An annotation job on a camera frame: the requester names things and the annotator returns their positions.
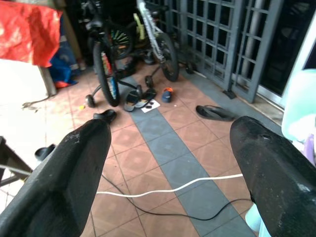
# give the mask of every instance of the bicycle wheel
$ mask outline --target bicycle wheel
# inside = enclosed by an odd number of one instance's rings
[[[109,55],[109,49],[102,43],[96,42],[93,48],[94,67],[105,98],[110,105],[115,107],[119,105],[119,88],[107,55]]]
[[[166,33],[160,33],[156,40],[165,58],[165,61],[160,63],[163,74],[169,81],[176,81],[179,76],[179,64],[172,40]]]
[[[107,27],[111,35],[112,44],[116,49],[116,59],[125,58],[134,48],[134,37],[124,26],[109,22]]]

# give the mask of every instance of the white cable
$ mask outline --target white cable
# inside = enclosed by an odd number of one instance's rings
[[[153,191],[149,191],[143,194],[137,194],[137,195],[123,195],[123,194],[117,194],[117,193],[112,193],[112,192],[97,192],[97,194],[109,194],[109,195],[114,195],[114,196],[118,196],[118,197],[123,197],[123,198],[139,198],[148,194],[152,194],[152,193],[172,193],[175,191],[179,191],[197,181],[202,181],[202,180],[216,180],[216,179],[233,179],[233,178],[238,178],[238,177],[242,177],[242,174],[234,174],[234,175],[229,175],[229,176],[221,176],[221,177],[206,177],[206,178],[198,178],[195,180],[192,180],[176,189],[172,189],[172,190],[153,190]]]
[[[25,170],[13,168],[11,166],[7,166],[7,165],[3,165],[3,164],[0,164],[0,169],[8,169],[11,172],[13,171],[13,172],[17,172],[17,173],[24,174],[24,175],[31,175],[30,172],[27,172]]]

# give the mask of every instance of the wire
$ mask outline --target wire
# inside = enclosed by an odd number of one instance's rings
[[[121,194],[124,195],[123,191],[118,187],[116,186],[111,180],[107,179],[104,175],[102,175],[102,177],[108,181],[110,184],[112,184]],[[247,198],[238,198],[238,199],[235,199],[235,200],[232,200],[228,203],[226,203],[214,216],[210,217],[210,218],[198,218],[198,217],[194,217],[194,216],[190,216],[190,215],[186,215],[186,214],[180,214],[180,213],[155,213],[155,212],[150,212],[150,211],[146,211],[142,208],[140,208],[139,206],[135,205],[128,197],[126,197],[126,199],[133,205],[135,206],[137,209],[143,211],[143,212],[146,212],[148,214],[151,214],[151,215],[156,215],[156,216],[184,216],[184,217],[189,217],[189,218],[192,218],[192,219],[195,219],[195,220],[199,220],[199,221],[210,221],[212,219],[214,219],[215,217],[217,217],[227,206],[229,206],[230,204],[232,204],[233,202],[235,201],[241,201],[241,200],[244,200],[244,201],[251,201],[250,199],[247,199]]]
[[[198,181],[202,181],[202,180],[216,180],[216,179],[232,179],[232,178],[238,178],[238,177],[242,177],[242,174],[234,174],[234,175],[229,175],[229,176],[221,176],[221,177],[206,177],[206,178],[198,178],[195,180],[192,180],[176,189],[171,189],[171,190],[153,190],[153,191],[149,191],[143,194],[137,194],[137,195],[122,195],[122,194],[117,194],[117,193],[112,193],[112,192],[97,192],[97,194],[109,194],[109,195],[114,195],[114,196],[118,196],[118,197],[123,197],[123,198],[139,198],[148,194],[152,194],[152,193],[173,193],[176,191],[179,191],[195,182]]]
[[[25,170],[22,170],[22,169],[17,169],[17,168],[13,168],[11,166],[7,166],[7,165],[3,165],[3,164],[0,164],[0,169],[8,169],[10,170],[11,172],[16,172],[16,173],[20,173],[20,174],[24,174],[24,175],[31,175],[30,172],[27,172]]]

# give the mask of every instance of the red plastic bag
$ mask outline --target red plastic bag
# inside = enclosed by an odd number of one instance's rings
[[[59,48],[61,12],[0,0],[0,58],[49,67]]]

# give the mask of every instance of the black cable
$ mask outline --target black cable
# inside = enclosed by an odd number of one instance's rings
[[[102,177],[108,181],[110,184],[112,184],[121,194],[125,195],[122,190],[116,186],[111,180],[107,179],[103,174],[102,174]],[[155,213],[155,212],[150,212],[150,211],[145,211],[143,210],[142,208],[138,207],[137,205],[135,205],[129,197],[126,197],[126,199],[133,205],[135,206],[137,209],[143,211],[143,212],[146,212],[148,214],[152,214],[152,215],[156,215],[156,216],[184,216],[184,217],[189,217],[189,218],[192,218],[192,219],[196,219],[196,220],[199,220],[199,221],[209,221],[209,220],[212,220],[214,219],[215,217],[217,217],[228,205],[230,205],[231,203],[235,202],[235,201],[241,201],[241,200],[246,200],[246,201],[251,201],[250,199],[247,199],[247,198],[238,198],[238,199],[235,199],[235,200],[232,200],[228,203],[226,203],[214,216],[210,217],[210,218],[206,218],[206,219],[203,219],[203,218],[198,218],[198,217],[194,217],[194,216],[190,216],[190,215],[185,215],[185,214],[179,214],[179,213]]]

